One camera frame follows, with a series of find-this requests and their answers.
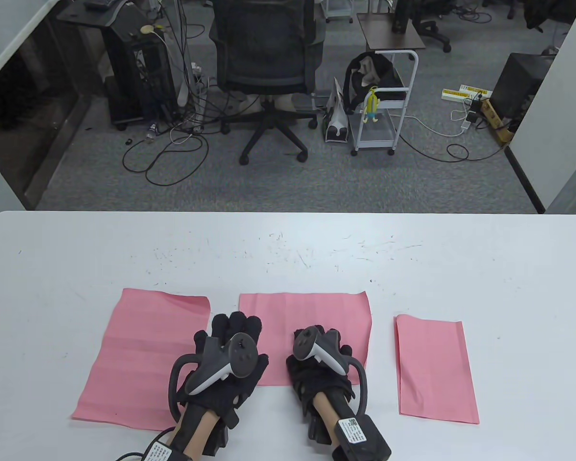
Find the person's left hand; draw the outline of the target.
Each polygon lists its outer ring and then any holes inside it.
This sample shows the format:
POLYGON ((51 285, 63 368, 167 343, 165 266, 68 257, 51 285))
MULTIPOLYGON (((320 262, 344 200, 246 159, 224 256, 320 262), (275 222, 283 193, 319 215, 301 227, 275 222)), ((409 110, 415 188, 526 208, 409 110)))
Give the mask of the person's left hand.
POLYGON ((258 353, 262 321, 235 311, 218 314, 211 334, 194 334, 195 352, 179 357, 169 379, 169 408, 194 405, 216 413, 228 428, 239 422, 236 409, 253 393, 269 365, 268 355, 258 353))

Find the person's right hand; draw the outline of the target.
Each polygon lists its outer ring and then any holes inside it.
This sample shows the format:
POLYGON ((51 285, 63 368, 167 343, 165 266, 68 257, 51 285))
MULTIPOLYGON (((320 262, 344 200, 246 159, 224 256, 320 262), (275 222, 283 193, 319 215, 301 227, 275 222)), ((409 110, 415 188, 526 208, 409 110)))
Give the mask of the person's right hand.
POLYGON ((316 358, 297 360, 294 355, 286 359, 286 367, 291 384, 301 403, 302 414, 317 413, 313 399, 318 393, 338 391, 348 402, 356 395, 352 383, 346 375, 339 375, 316 358))

